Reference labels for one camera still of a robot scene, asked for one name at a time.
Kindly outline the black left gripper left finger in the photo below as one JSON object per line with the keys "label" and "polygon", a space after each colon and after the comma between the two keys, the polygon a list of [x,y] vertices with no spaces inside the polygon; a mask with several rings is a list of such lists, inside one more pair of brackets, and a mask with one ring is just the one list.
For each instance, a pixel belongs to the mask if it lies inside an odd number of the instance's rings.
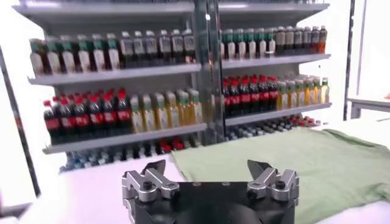
{"label": "black left gripper left finger", "polygon": [[122,175],[122,199],[138,198],[143,203],[150,203],[162,198],[173,200],[180,194],[178,182],[171,181],[164,176],[165,160],[147,163],[141,173],[136,170],[126,171]]}

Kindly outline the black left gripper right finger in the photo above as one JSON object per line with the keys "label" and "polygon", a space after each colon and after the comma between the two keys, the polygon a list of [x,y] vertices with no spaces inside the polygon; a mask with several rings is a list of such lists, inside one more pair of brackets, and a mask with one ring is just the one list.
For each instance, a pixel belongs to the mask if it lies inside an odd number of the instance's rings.
{"label": "black left gripper right finger", "polygon": [[247,161],[253,180],[247,183],[250,199],[271,197],[276,201],[298,201],[299,176],[296,171],[286,169],[282,173],[268,163]]}

